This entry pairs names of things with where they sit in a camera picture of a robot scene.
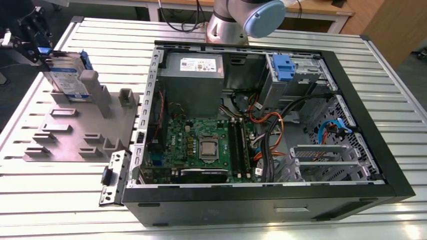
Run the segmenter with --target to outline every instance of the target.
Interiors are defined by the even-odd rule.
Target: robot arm
[[[271,34],[285,17],[281,0],[217,0],[206,33],[209,42],[243,45],[249,36],[263,38]]]

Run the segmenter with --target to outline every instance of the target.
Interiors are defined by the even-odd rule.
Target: white label
[[[352,16],[353,13],[352,13],[352,12],[345,12],[345,11],[338,11],[338,12],[337,12],[337,15],[348,15],[348,16]]]
[[[179,70],[191,72],[217,72],[215,59],[183,58],[181,60]]]
[[[259,110],[262,110],[262,108],[263,108],[263,105],[262,105],[258,101],[254,103],[254,106],[255,106]]]
[[[263,175],[263,169],[262,168],[255,168],[255,175],[262,176]]]
[[[90,97],[86,85],[79,80],[79,72],[74,68],[51,68],[51,76],[63,93],[77,99]]]

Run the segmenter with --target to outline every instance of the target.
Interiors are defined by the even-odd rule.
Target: ram slot
[[[242,133],[242,147],[243,147],[243,159],[242,159],[242,173],[246,174],[246,176],[249,176],[250,173],[250,149],[249,149],[249,142],[247,142],[247,128],[246,128],[246,123],[245,120],[241,120],[241,133]]]
[[[242,174],[242,171],[241,171],[242,155],[239,151],[239,141],[238,141],[239,132],[237,130],[238,130],[237,123],[229,122],[229,146],[230,146],[230,156],[231,156],[231,171],[235,177],[238,177]]]

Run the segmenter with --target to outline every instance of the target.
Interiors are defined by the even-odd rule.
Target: slotted aluminum surface
[[[205,33],[179,33],[158,22],[86,18],[70,24],[58,49],[86,49],[99,81],[110,91],[133,88],[143,93],[155,40],[205,42]],[[106,163],[25,162],[25,149],[53,102],[53,87],[41,74],[0,135],[0,236],[123,240],[427,238],[426,112],[376,47],[358,36],[297,31],[277,31],[266,38],[250,39],[250,44],[335,51],[417,196],[337,222],[146,228],[125,207],[98,206]]]

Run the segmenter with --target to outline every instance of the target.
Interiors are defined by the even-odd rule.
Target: expansion slot bracket
[[[125,206],[122,197],[127,185],[131,156],[133,154],[127,150],[117,151],[111,154],[110,164],[106,166],[101,180],[103,184],[99,198],[101,207]]]

